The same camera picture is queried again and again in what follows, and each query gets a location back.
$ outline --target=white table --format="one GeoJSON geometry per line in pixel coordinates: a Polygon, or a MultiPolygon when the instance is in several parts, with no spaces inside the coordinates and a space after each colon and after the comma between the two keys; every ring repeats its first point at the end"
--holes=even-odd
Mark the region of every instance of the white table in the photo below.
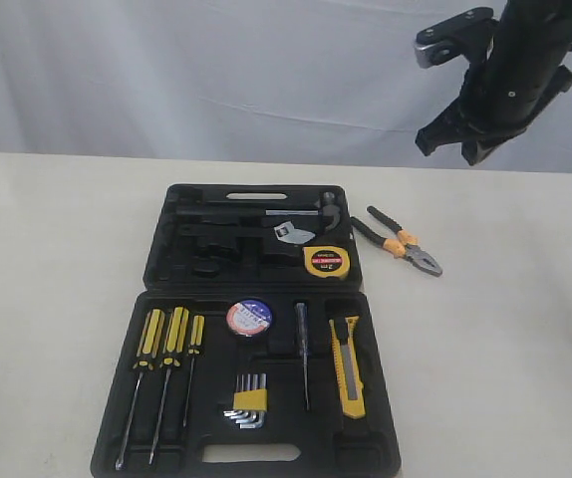
{"type": "Polygon", "coordinates": [[[343,185],[405,478],[572,477],[572,175],[0,154],[0,477],[88,477],[166,188],[343,185]]]}

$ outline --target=wall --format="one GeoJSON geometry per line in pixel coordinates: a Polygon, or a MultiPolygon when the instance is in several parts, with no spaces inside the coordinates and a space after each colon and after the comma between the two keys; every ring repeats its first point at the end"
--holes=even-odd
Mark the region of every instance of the wall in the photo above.
{"type": "MultiPolygon", "coordinates": [[[[0,150],[466,167],[414,146],[465,63],[412,42],[477,5],[0,0],[0,150]]],[[[572,171],[572,91],[483,168],[572,171]]]]}

